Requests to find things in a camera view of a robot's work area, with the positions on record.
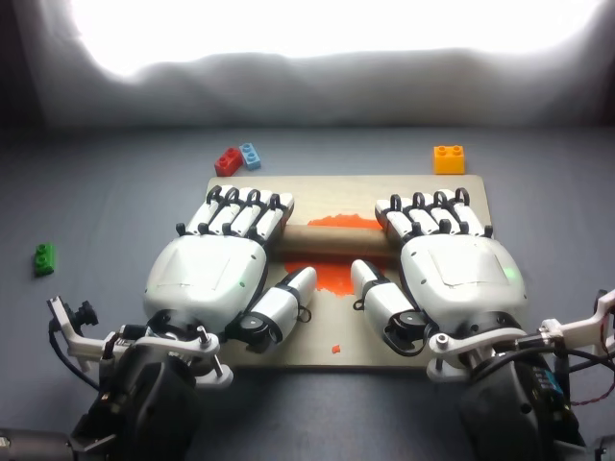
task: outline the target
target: cutting board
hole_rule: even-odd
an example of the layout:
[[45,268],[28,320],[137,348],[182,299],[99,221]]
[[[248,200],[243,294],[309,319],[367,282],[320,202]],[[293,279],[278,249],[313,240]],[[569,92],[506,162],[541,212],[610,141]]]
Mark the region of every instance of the cutting board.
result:
[[[412,197],[414,192],[433,193],[437,189],[455,190],[465,187],[470,193],[472,210],[484,225],[491,224],[482,178],[478,176],[285,176],[213,178],[215,185],[232,184],[238,188],[269,189],[276,193],[290,192],[295,209],[288,224],[308,224],[311,220],[337,214],[357,214],[375,219],[376,200],[391,194]],[[394,268],[385,274],[399,284]],[[271,261],[265,286],[276,284],[286,275],[284,264]],[[222,347],[220,359],[231,367],[425,367],[430,352],[416,357],[402,357],[390,350],[363,319],[353,310],[354,296],[339,296],[325,289],[316,291],[308,308],[309,323],[293,329],[288,338],[273,351],[255,354],[246,351],[238,341]],[[332,353],[339,346],[339,353]]]

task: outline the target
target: toy block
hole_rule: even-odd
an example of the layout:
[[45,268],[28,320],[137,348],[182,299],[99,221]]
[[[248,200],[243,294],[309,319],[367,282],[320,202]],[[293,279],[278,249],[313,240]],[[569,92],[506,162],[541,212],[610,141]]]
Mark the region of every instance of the toy block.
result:
[[221,158],[215,161],[213,167],[217,176],[226,177],[234,175],[241,163],[241,153],[236,147],[231,147],[226,150]]
[[465,174],[465,156],[462,146],[435,146],[433,148],[435,175]]
[[251,142],[241,144],[241,155],[243,155],[243,163],[249,170],[256,170],[260,168],[260,157],[257,150],[254,148]]
[[56,270],[56,247],[51,243],[37,245],[35,254],[35,276],[42,277],[53,274]]

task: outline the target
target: white robotic hand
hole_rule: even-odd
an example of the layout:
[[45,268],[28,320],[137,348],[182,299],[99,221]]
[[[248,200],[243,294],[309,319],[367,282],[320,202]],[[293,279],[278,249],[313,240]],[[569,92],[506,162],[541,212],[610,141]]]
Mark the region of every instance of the white robotic hand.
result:
[[376,202],[376,218],[401,247],[404,292],[372,264],[356,260],[356,310],[395,352],[413,356],[437,331],[453,337],[490,328],[520,330],[527,309],[519,269],[470,208],[467,191],[417,192]]
[[313,268],[262,293],[266,250],[293,208],[288,193],[215,186],[188,226],[177,225],[179,237],[154,263],[144,300],[150,324],[164,330],[187,315],[222,342],[238,339],[262,352],[282,342],[298,321],[308,322]]

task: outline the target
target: green lego brick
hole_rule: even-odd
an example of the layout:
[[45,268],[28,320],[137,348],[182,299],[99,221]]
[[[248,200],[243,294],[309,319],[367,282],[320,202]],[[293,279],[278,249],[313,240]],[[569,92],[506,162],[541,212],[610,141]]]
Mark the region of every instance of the green lego brick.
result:
[[48,276],[56,270],[56,247],[51,243],[42,243],[37,246],[35,254],[35,275]]

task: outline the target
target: orange lego brick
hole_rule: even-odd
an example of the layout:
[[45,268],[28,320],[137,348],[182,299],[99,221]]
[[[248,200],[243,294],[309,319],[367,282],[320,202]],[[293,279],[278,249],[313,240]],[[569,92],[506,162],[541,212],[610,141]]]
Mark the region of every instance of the orange lego brick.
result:
[[435,146],[433,148],[433,174],[464,175],[465,156],[462,146]]

